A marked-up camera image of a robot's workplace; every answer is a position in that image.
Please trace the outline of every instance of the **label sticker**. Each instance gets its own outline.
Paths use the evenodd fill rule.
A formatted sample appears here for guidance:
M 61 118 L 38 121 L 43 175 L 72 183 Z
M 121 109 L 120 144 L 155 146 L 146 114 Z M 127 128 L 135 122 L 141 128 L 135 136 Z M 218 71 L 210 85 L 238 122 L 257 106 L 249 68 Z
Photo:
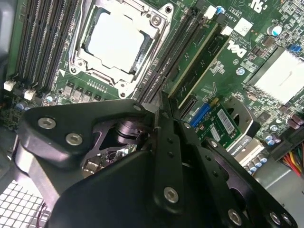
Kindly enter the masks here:
M 226 129 L 228 134 L 231 134 L 235 128 L 232 125 L 232 123 L 230 122 L 230 120 L 228 119 L 228 117 L 223 109 L 221 109 L 218 112 L 218 117 L 219 117 L 220 121 L 222 122 L 222 124 L 224 125 L 224 128 Z
M 215 129 L 215 127 L 213 126 L 210 130 L 211 134 L 212 134 L 212 137 L 217 141 L 219 142 L 220 141 L 220 136 L 219 136 L 219 133 L 217 132 L 217 130 Z
M 253 26 L 253 24 L 251 24 L 249 21 L 247 21 L 245 18 L 241 18 L 237 25 L 234 27 L 234 30 L 242 35 L 245 36 L 249 30 L 251 29 L 251 27 Z

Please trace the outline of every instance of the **blue connector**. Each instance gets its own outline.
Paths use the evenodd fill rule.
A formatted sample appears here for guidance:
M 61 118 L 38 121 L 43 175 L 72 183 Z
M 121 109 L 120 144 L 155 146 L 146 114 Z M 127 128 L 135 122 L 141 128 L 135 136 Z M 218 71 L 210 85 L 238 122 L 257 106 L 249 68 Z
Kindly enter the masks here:
M 300 45 L 298 44 L 292 44 L 289 48 L 289 51 L 294 52 L 294 53 L 299 53 L 300 51 L 302 51 L 302 48 Z
M 210 111 L 210 105 L 205 103 L 195 114 L 195 116 L 191 119 L 189 124 L 195 128 L 209 111 Z

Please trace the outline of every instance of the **screw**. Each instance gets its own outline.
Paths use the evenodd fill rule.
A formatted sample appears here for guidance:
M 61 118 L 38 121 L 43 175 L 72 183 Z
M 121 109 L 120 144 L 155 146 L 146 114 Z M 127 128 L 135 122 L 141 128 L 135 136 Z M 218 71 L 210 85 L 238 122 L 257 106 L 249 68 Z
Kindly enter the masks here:
M 282 214 L 282 217 L 283 217 L 284 221 L 285 221 L 288 225 L 290 225 L 290 226 L 292 225 L 292 223 L 291 223 L 289 217 L 288 217 L 286 214 Z
M 157 15 L 152 17 L 152 24 L 154 26 L 159 26 L 161 24 L 161 21 L 162 21 L 162 19 Z
M 141 107 L 137 106 L 137 105 L 133 105 L 133 108 L 135 108 L 137 111 L 141 111 Z
M 72 146 L 79 146 L 82 144 L 82 137 L 76 133 L 70 133 L 66 136 L 66 142 Z
M 177 203 L 179 201 L 179 195 L 177 191 L 171 187 L 166 187 L 163 190 L 163 194 L 167 201 L 169 201 L 170 203 Z
M 56 121 L 51 118 L 43 117 L 38 120 L 38 125 L 39 127 L 49 130 L 56 127 Z
M 231 219 L 231 221 L 233 221 L 234 224 L 236 224 L 237 226 L 242 225 L 242 219 L 235 210 L 229 209 L 228 215 L 229 215 L 229 218 Z
M 279 217 L 278 217 L 274 212 L 270 212 L 269 215 L 270 215 L 270 218 L 271 218 L 277 225 L 280 225 L 280 224 L 281 224 L 281 221 L 280 221 Z
M 210 141 L 210 144 L 211 144 L 213 147 L 217 147 L 217 146 L 218 146 L 214 141 Z
M 164 117 L 166 117 L 167 119 L 169 119 L 169 116 L 168 116 L 167 113 L 162 113 L 162 115 L 163 115 Z
M 188 123 L 184 123 L 184 125 L 185 125 L 185 127 L 188 128 L 188 129 L 191 128 L 190 124 L 188 124 Z

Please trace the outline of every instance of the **blue capacitor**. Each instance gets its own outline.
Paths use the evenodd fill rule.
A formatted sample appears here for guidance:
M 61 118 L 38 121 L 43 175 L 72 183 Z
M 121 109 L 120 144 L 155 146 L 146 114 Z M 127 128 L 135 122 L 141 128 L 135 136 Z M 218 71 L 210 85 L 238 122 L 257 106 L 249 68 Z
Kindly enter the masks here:
M 226 12 L 224 7 L 222 7 L 222 6 L 217 6 L 216 9 L 217 9 L 217 11 L 215 12 L 216 15 L 218 15 L 220 13 L 224 14 Z

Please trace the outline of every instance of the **yellow wire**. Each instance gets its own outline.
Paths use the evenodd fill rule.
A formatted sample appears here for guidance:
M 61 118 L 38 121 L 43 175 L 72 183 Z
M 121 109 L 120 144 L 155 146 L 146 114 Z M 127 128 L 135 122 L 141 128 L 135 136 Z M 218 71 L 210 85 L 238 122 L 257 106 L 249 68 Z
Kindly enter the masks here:
M 302 172 L 301 167 L 295 162 L 293 153 L 292 153 L 292 152 L 289 152 L 289 155 L 290 155 L 291 162 L 295 165 L 295 167 L 296 167 L 300 172 Z

